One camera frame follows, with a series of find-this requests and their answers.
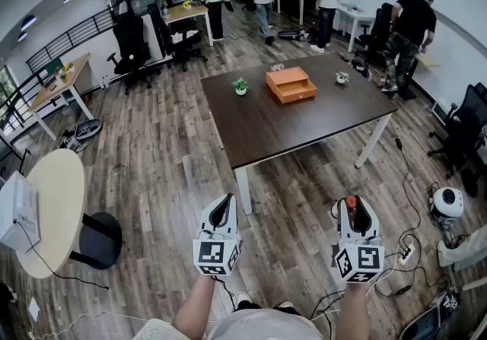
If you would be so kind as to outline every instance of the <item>paper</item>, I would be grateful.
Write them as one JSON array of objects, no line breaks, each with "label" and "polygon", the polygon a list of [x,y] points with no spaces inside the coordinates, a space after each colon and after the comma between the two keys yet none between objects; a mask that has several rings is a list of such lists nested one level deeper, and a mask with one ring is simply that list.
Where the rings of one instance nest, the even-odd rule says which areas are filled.
[{"label": "paper", "polygon": [[37,317],[39,315],[39,306],[37,305],[36,300],[32,297],[32,300],[30,300],[30,305],[29,305],[29,313],[32,316],[34,321],[37,321]]}]

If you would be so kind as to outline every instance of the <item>office chair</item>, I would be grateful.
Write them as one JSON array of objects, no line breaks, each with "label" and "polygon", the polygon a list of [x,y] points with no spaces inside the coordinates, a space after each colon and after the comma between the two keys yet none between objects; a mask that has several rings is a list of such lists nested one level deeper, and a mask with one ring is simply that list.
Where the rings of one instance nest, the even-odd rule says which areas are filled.
[{"label": "office chair", "polygon": [[375,15],[374,27],[372,27],[371,34],[367,34],[368,25],[361,25],[364,28],[364,34],[359,39],[368,46],[368,51],[357,51],[356,55],[362,54],[367,56],[366,62],[372,56],[384,60],[382,52],[386,50],[386,44],[390,35],[390,17],[393,12],[393,6],[390,3],[383,3],[381,8],[377,9]]},{"label": "office chair", "polygon": [[151,58],[148,44],[144,41],[144,21],[141,17],[130,17],[120,22],[113,28],[116,41],[119,44],[120,56],[122,59],[118,62],[115,60],[115,53],[108,56],[107,61],[112,60],[115,63],[114,72],[117,75],[128,74],[126,78],[125,95],[129,95],[129,90],[135,83],[134,78],[140,76],[140,80],[147,84],[147,88],[151,88],[151,83],[145,76],[142,76],[142,71],[148,67],[145,66]]},{"label": "office chair", "polygon": [[177,31],[183,35],[183,40],[173,44],[172,42],[172,35],[170,28],[164,22],[161,17],[161,13],[158,10],[158,7],[154,4],[149,5],[147,7],[148,13],[151,15],[151,18],[154,22],[154,25],[158,30],[159,34],[162,36],[162,41],[164,45],[164,50],[166,54],[176,56],[176,58],[183,59],[183,71],[188,71],[188,60],[191,57],[197,57],[203,59],[204,62],[207,62],[208,59],[201,54],[200,48],[193,48],[194,44],[197,44],[201,41],[201,36],[199,32],[193,34],[191,37],[187,37],[187,34],[190,30],[194,30],[196,28],[196,23],[193,21],[181,21],[175,23],[175,27]]},{"label": "office chair", "polygon": [[428,156],[446,154],[450,170],[447,179],[451,178],[455,167],[461,169],[480,146],[485,145],[482,129],[487,124],[487,93],[483,85],[480,86],[474,87],[469,84],[460,108],[455,103],[451,104],[450,112],[445,119],[447,138],[443,139],[436,132],[429,133],[429,137],[438,138],[444,145],[443,148],[429,151]]}]

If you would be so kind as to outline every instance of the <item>black cable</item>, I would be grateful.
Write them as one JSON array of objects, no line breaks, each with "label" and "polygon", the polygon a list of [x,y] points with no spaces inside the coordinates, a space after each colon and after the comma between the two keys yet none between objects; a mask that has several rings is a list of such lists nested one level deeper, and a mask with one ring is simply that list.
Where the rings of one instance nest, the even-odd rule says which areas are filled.
[{"label": "black cable", "polygon": [[212,275],[212,279],[214,281],[217,281],[217,282],[220,282],[221,284],[223,284],[223,288],[225,289],[225,291],[228,293],[228,296],[230,297],[231,305],[234,307],[234,309],[232,310],[232,312],[234,312],[237,309],[237,307],[235,306],[235,302],[234,302],[234,295],[235,294],[232,293],[230,290],[227,289],[227,285],[221,279],[218,279],[214,275]]},{"label": "black cable", "polygon": [[33,244],[32,244],[32,241],[30,241],[30,237],[29,235],[27,234],[26,230],[24,229],[24,225],[22,225],[20,222],[17,222],[17,220],[14,220],[14,224],[17,224],[19,225],[22,230],[24,231],[25,235],[27,236],[27,239],[29,239],[29,243],[30,243],[30,246],[32,247],[33,251],[37,254],[37,256],[40,257],[40,259],[44,262],[44,264],[47,266],[47,268],[55,275],[57,276],[58,278],[61,278],[61,279],[75,279],[77,281],[80,281],[82,283],[85,283],[85,284],[92,284],[94,286],[97,286],[99,288],[104,288],[105,290],[109,290],[110,288],[108,286],[100,286],[99,284],[96,284],[96,283],[93,283],[93,282],[88,282],[88,281],[83,281],[81,280],[80,278],[76,278],[76,277],[70,277],[70,276],[61,276],[61,275],[57,275],[50,267],[49,265],[46,263],[46,260],[43,259],[43,257],[41,255],[39,255],[39,253],[36,251],[36,249],[33,247]]}]

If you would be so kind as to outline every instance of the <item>beige round table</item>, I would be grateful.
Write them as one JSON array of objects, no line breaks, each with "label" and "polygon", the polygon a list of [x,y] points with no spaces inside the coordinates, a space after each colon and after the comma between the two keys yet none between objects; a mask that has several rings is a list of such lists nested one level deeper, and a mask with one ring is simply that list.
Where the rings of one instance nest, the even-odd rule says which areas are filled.
[{"label": "beige round table", "polygon": [[[84,214],[84,169],[75,152],[58,149],[46,155],[27,181],[37,189],[40,241],[34,248],[54,272],[70,258],[96,269],[108,268],[116,261],[122,245],[118,222],[104,212],[91,217]],[[78,235],[81,253],[73,251]],[[34,278],[52,274],[33,249],[17,252],[17,257]]]}]

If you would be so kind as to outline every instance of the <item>electronic device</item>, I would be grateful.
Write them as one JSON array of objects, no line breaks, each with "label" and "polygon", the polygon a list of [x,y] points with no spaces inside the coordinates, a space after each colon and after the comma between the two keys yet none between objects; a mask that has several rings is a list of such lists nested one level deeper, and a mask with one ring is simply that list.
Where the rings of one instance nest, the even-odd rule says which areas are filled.
[{"label": "electronic device", "polygon": [[451,226],[463,214],[463,195],[459,189],[445,187],[429,194],[431,214],[439,224]]},{"label": "electronic device", "polygon": [[333,248],[332,267],[349,283],[365,283],[384,268],[384,247],[380,244],[379,220],[361,196],[340,199],[332,214],[338,218],[340,241]]},{"label": "electronic device", "polygon": [[230,275],[242,251],[237,233],[237,203],[233,194],[214,200],[199,218],[193,240],[193,260],[204,275]]},{"label": "electronic device", "polygon": [[0,243],[25,253],[40,240],[37,189],[15,171],[0,190]]}]

